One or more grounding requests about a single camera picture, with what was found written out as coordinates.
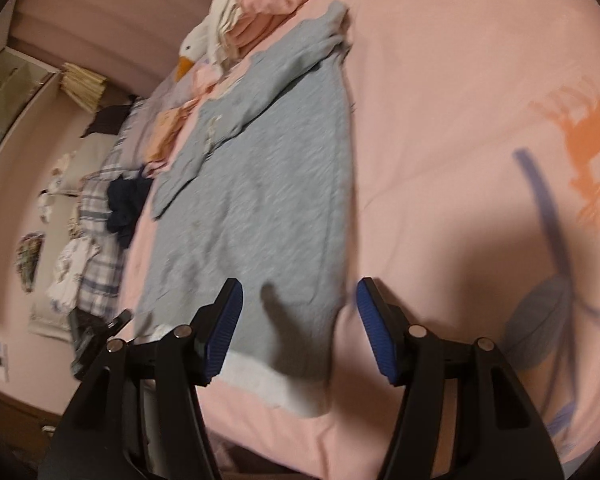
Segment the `pink printed duvet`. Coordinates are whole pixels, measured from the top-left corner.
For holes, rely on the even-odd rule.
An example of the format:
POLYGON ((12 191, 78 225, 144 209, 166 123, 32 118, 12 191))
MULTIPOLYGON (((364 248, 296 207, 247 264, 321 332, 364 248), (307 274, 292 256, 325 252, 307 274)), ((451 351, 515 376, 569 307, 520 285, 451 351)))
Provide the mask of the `pink printed duvet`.
POLYGON ((227 351, 197 390, 204 424, 315 479, 565 478, 600 447, 596 0, 300 0, 226 72, 198 62, 123 274, 132 339, 176 327, 135 322, 154 185, 201 105, 335 1, 353 188, 327 410, 224 382, 227 351))

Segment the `small plush toys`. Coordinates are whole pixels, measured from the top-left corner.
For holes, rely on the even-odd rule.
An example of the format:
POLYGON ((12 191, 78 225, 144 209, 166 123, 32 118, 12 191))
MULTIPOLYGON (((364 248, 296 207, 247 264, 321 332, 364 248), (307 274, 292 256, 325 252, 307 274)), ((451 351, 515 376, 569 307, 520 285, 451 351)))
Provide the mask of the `small plush toys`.
POLYGON ((48 180, 46 187, 38 193, 36 210, 38 211, 38 218, 44 224, 50 222, 55 196, 61 193, 62 181, 75 154, 76 151, 69 152, 56 160, 52 170, 50 170, 50 180, 48 180))

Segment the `white wall shelf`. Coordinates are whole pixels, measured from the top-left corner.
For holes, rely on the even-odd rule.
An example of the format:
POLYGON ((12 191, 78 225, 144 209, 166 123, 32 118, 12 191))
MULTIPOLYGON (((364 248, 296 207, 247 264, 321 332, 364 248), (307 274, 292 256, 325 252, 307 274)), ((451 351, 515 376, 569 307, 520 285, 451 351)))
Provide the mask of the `white wall shelf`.
POLYGON ((0 184, 43 110, 56 98, 58 68, 6 47, 0 52, 0 184))

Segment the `dark brown cushion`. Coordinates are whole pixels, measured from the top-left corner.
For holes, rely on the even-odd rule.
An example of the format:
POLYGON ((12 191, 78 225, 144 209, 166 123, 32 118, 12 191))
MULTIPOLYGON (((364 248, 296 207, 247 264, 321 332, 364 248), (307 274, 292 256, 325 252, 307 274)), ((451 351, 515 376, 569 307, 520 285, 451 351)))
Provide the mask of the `dark brown cushion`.
POLYGON ((131 111, 131 104, 118 104, 104 107, 96 113, 92 122, 82 133, 81 138, 86 138, 93 133, 109 134, 116 136, 131 111))

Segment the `white folded garment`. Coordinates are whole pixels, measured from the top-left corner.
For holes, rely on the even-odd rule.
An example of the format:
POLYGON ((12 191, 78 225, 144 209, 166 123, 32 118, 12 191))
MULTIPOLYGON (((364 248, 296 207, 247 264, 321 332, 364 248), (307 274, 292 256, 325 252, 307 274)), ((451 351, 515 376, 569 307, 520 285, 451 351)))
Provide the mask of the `white folded garment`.
POLYGON ((240 0, 212 0, 208 14, 207 58, 222 72, 237 60, 238 49, 228 39, 228 33, 241 16, 240 0))

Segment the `navy crumpled garment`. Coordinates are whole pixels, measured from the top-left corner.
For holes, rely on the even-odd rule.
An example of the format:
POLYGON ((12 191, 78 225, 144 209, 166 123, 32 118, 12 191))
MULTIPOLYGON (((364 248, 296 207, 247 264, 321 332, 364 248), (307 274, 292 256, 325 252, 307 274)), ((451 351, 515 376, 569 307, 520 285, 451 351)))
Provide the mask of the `navy crumpled garment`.
POLYGON ((119 246, 128 249, 135 234, 154 180, 138 174, 134 178, 117 177, 107 188, 107 203, 110 214, 106 229, 114 234, 119 246))

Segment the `white printed garment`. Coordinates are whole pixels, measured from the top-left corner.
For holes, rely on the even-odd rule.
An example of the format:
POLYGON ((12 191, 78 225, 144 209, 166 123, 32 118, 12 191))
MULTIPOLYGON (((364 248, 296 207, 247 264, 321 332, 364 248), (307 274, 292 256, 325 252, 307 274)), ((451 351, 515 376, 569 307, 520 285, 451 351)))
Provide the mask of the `white printed garment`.
POLYGON ((76 307, 87 263, 99 252, 99 244, 89 236, 72 238, 62 248, 54 264, 52 282, 45 292, 54 312, 68 314, 76 307))

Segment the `plaid pillow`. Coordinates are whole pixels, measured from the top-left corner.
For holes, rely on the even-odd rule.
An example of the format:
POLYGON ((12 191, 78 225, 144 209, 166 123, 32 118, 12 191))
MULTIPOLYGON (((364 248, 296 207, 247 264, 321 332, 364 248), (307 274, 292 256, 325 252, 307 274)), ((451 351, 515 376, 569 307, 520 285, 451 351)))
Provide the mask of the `plaid pillow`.
POLYGON ((121 167, 122 143, 129 135, 144 102, 144 99, 139 99, 133 104, 102 166, 86 178, 79 199, 82 234, 91 237, 99 251, 85 265, 76 305, 105 320, 116 316, 125 260, 125 250, 120 248, 117 237, 106 227, 111 212, 107 191, 117 177, 133 174, 133 171, 121 167))

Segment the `beige pillow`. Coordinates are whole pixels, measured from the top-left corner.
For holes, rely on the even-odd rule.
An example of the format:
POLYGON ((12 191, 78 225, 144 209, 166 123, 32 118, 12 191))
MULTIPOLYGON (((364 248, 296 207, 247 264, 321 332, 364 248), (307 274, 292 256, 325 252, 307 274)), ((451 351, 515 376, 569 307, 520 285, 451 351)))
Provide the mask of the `beige pillow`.
POLYGON ((116 142, 115 136, 103 133, 91 133, 83 138, 62 175, 58 192, 65 195, 78 195, 83 179, 102 168, 116 142))

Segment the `grey New York sweatshirt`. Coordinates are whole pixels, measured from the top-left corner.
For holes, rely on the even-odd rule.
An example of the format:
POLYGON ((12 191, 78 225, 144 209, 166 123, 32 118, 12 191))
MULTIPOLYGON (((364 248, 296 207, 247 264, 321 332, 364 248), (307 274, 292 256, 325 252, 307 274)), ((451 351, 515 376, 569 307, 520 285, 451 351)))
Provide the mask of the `grey New York sweatshirt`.
POLYGON ((237 278, 244 306, 221 376, 301 417, 327 410, 347 276, 353 162, 342 74, 347 7, 268 47, 197 121, 154 185, 154 247, 135 331, 189 321, 237 278))

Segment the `pink folded garment pile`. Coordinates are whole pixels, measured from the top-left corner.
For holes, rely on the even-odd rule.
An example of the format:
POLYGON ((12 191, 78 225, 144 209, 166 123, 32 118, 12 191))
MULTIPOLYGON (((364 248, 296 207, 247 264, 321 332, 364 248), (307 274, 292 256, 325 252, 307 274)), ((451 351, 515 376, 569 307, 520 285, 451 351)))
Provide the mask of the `pink folded garment pile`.
POLYGON ((230 44, 243 58, 294 10, 300 0, 238 0, 239 18, 227 33, 230 44))

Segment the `orange printed folded garment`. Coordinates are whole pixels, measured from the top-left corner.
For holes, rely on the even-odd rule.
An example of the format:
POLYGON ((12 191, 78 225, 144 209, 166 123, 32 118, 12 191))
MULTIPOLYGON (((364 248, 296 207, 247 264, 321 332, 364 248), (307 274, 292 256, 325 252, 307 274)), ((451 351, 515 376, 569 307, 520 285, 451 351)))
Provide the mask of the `orange printed folded garment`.
POLYGON ((156 164, 169 158, 192 109, 191 105, 183 105, 158 114, 144 151, 145 164, 156 164))

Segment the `grey lilac blanket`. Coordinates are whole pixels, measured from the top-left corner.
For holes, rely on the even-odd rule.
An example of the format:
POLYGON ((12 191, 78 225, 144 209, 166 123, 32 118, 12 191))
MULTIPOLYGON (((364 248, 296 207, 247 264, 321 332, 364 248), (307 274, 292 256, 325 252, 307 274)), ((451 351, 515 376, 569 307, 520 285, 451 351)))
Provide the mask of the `grey lilac blanket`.
POLYGON ((144 163, 144 154, 154 134, 158 115, 193 99, 196 68, 176 81, 175 73, 158 84, 151 96, 137 101, 121 130, 119 165, 124 170, 138 169, 144 163))

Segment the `white goose plush toy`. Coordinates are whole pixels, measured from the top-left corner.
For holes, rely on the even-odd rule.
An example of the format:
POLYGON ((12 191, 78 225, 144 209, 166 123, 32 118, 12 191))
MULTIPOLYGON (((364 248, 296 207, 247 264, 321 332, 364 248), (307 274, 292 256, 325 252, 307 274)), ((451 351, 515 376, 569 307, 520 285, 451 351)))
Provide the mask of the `white goose plush toy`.
POLYGON ((227 60, 220 19, 211 14, 208 14, 182 41, 178 50, 175 80, 180 81, 204 58, 215 66, 222 66, 227 60))

